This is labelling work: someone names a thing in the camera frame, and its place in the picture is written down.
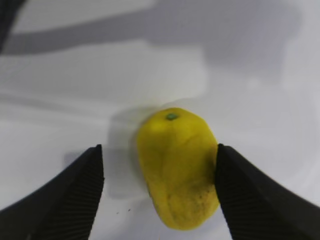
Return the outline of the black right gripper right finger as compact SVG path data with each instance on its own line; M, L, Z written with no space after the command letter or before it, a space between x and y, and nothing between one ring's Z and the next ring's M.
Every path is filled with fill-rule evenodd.
M218 145L215 187L234 240L318 240L320 208L281 186L233 147Z

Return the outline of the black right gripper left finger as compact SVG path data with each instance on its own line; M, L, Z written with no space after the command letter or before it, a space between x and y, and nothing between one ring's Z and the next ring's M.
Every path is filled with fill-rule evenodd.
M88 148L45 185L0 211L2 240L87 240L104 188L102 146Z

